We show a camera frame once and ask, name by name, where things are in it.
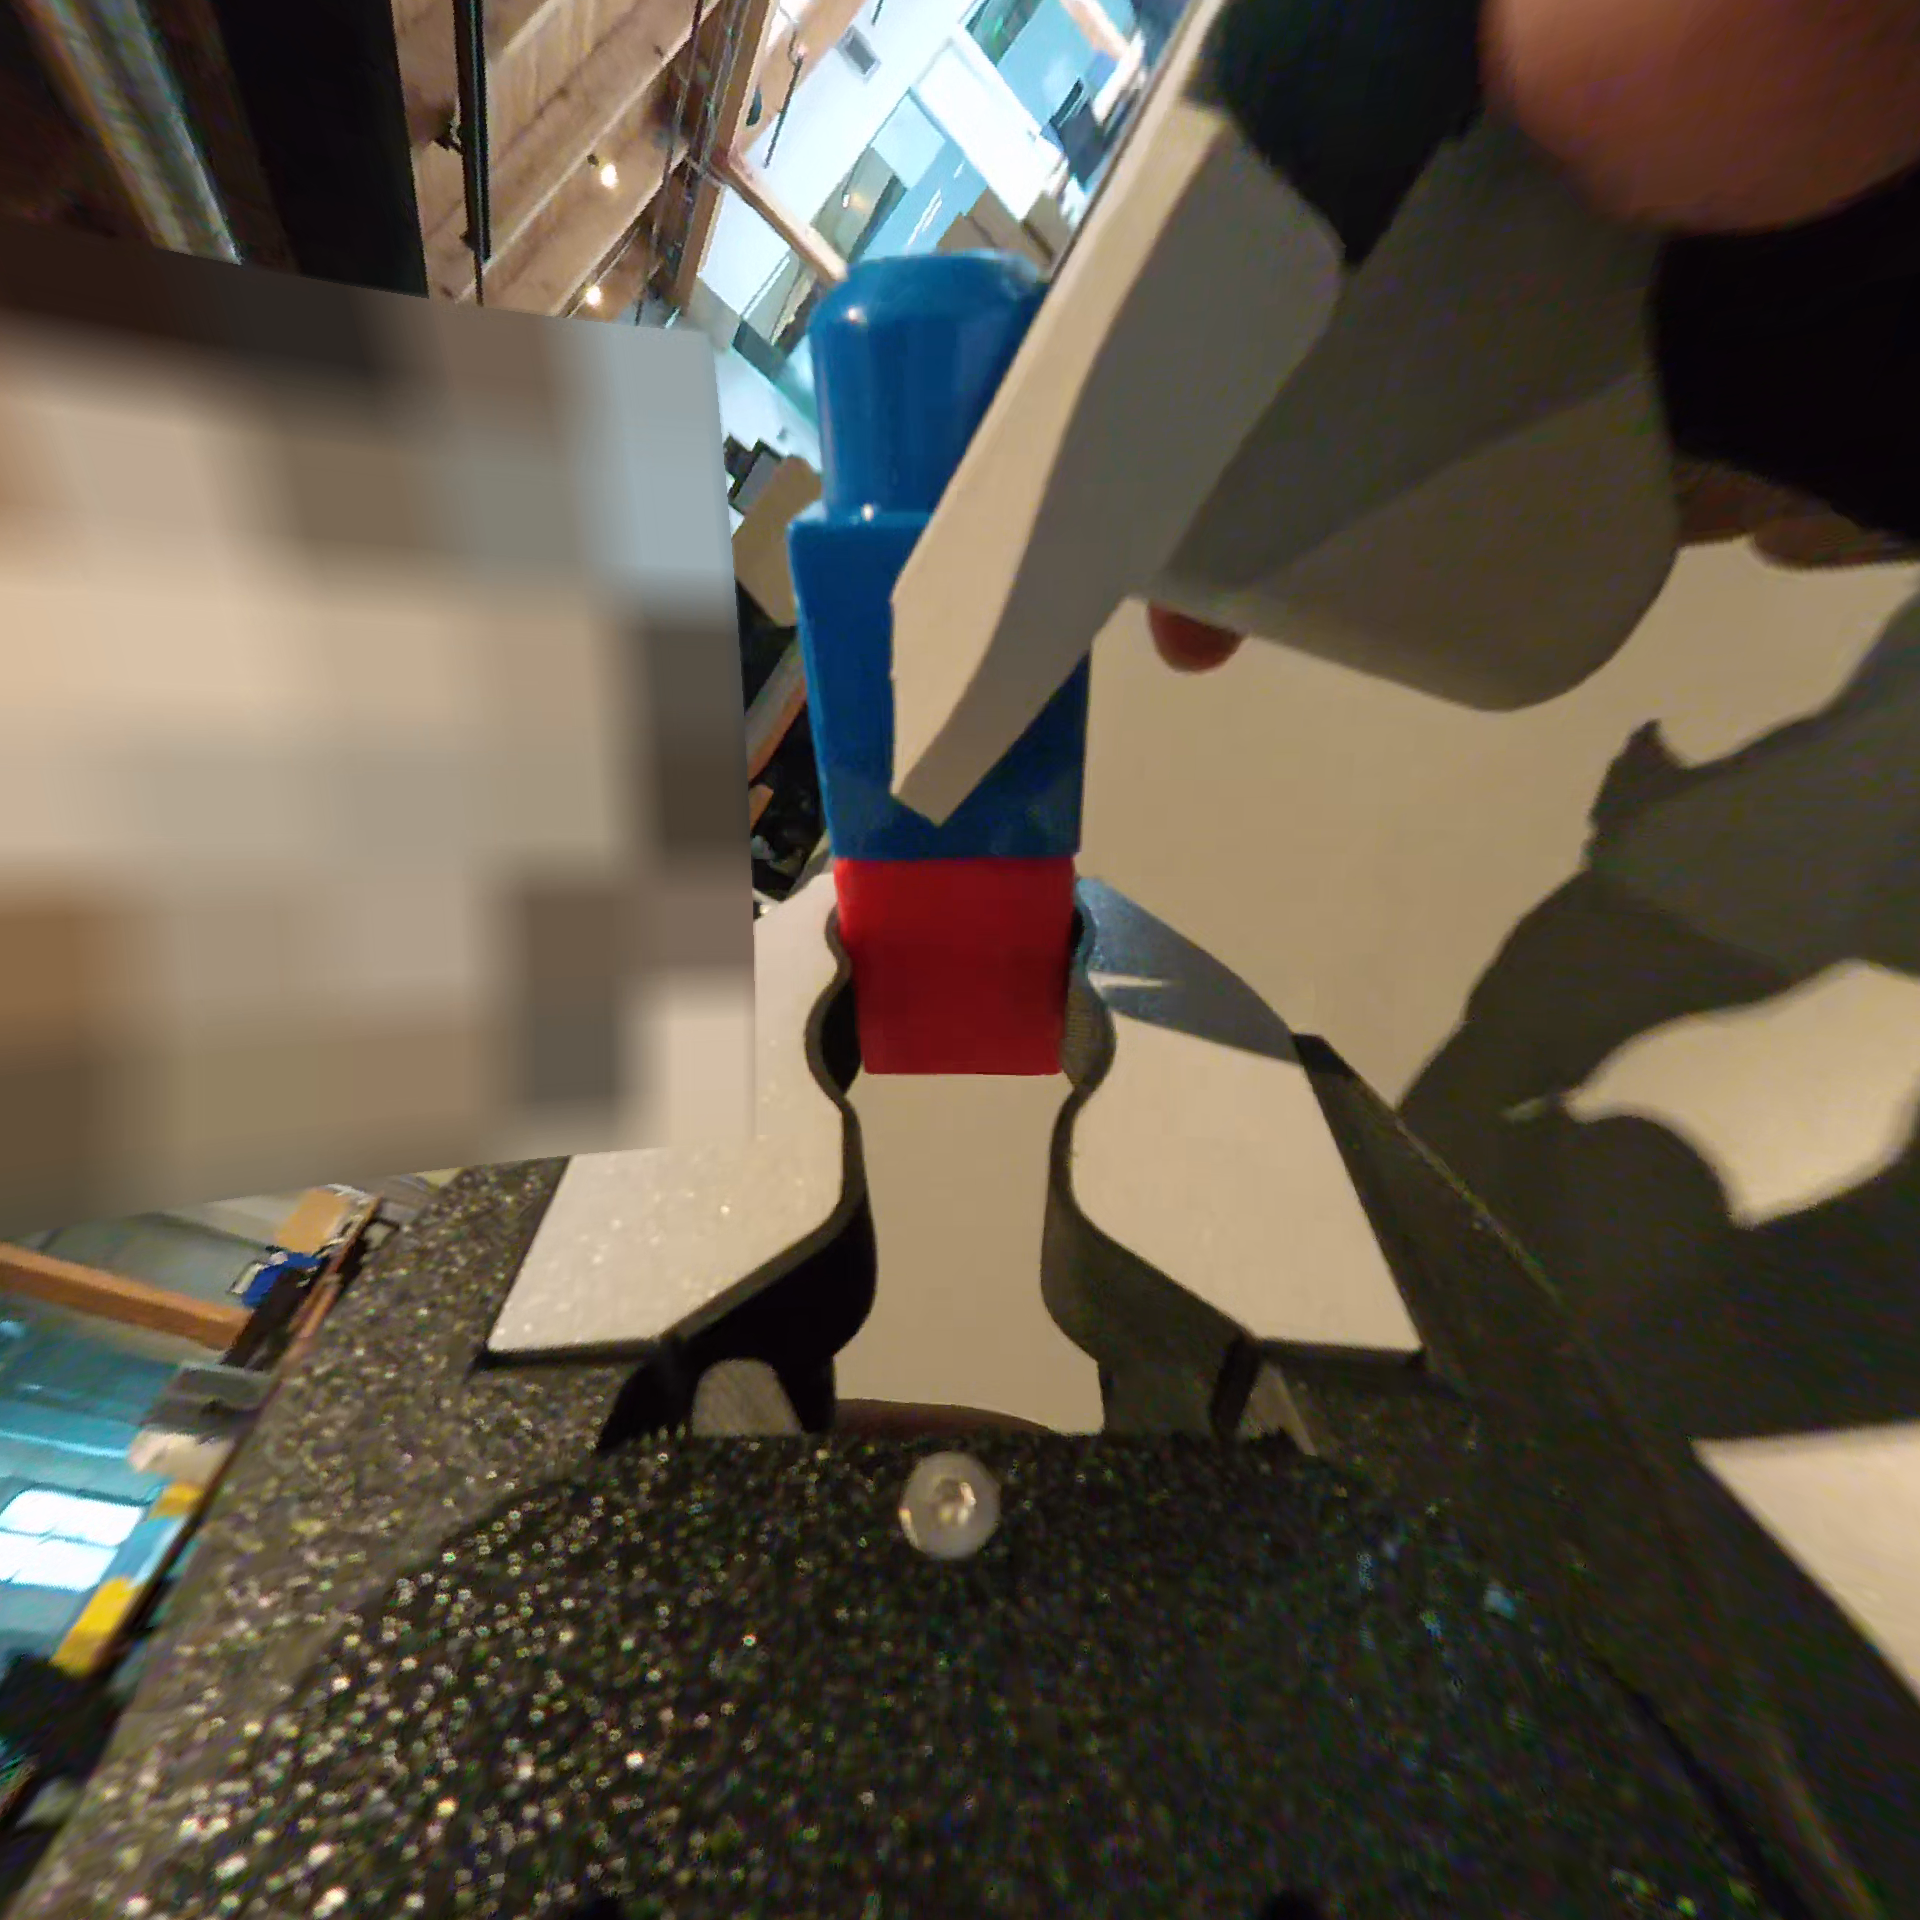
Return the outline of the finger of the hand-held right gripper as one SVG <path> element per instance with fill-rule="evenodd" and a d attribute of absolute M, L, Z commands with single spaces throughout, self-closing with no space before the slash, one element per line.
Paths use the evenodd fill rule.
<path fill-rule="evenodd" d="M 1452 140 L 1148 603 L 1456 707 L 1600 673 L 1677 556 L 1653 246 L 1523 140 Z"/>
<path fill-rule="evenodd" d="M 1324 337 L 1335 228 L 1260 155 L 1324 4 L 1196 4 L 892 589 L 892 796 L 943 826 L 1143 595 Z"/>

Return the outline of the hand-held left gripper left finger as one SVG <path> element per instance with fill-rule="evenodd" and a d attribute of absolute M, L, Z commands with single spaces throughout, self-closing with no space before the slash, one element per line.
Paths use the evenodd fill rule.
<path fill-rule="evenodd" d="M 850 1014 L 835 886 L 757 920 L 757 1120 L 723 1144 L 576 1157 L 489 1333 L 489 1363 L 618 1358 L 715 1326 L 850 1223 L 867 1191 L 834 1014 Z"/>

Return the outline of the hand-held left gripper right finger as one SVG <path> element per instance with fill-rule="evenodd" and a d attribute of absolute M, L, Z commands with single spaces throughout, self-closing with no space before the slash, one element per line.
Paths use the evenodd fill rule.
<path fill-rule="evenodd" d="M 1411 1358 L 1387 1249 L 1282 1014 L 1109 882 L 1077 882 L 1055 1191 L 1260 1350 Z"/>

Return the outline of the blue mega block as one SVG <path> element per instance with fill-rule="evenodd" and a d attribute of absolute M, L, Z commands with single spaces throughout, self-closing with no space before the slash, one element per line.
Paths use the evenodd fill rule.
<path fill-rule="evenodd" d="M 850 266 L 807 332 L 822 504 L 785 532 L 808 737 L 835 858 L 1073 858 L 1083 826 L 1087 667 L 1042 707 L 947 826 L 892 803 L 892 589 L 1034 314 L 1006 253 Z"/>

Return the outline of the red mega block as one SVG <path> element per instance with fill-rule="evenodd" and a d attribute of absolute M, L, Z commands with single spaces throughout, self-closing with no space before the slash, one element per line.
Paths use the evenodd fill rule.
<path fill-rule="evenodd" d="M 1073 855 L 835 858 L 835 930 L 871 1078 L 1055 1078 Z"/>

